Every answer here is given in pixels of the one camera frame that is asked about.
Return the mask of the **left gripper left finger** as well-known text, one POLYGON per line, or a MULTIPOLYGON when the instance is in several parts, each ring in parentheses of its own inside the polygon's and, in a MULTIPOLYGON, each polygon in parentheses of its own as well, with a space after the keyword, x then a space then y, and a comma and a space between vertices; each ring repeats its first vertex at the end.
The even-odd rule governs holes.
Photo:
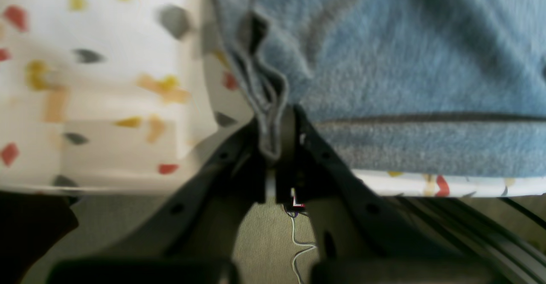
POLYGON ((61 261, 49 284, 239 284, 232 261, 239 227, 266 200, 258 122, 228 137, 199 172, 117 243, 61 261))

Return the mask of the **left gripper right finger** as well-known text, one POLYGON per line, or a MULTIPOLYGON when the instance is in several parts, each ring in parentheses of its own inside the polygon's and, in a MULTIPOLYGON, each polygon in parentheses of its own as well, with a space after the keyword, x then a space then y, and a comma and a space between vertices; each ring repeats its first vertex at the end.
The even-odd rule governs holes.
POLYGON ((319 250, 316 284, 502 284, 477 255, 433 241, 352 173, 308 122, 300 107, 286 107, 275 195, 296 199, 308 212, 319 250))

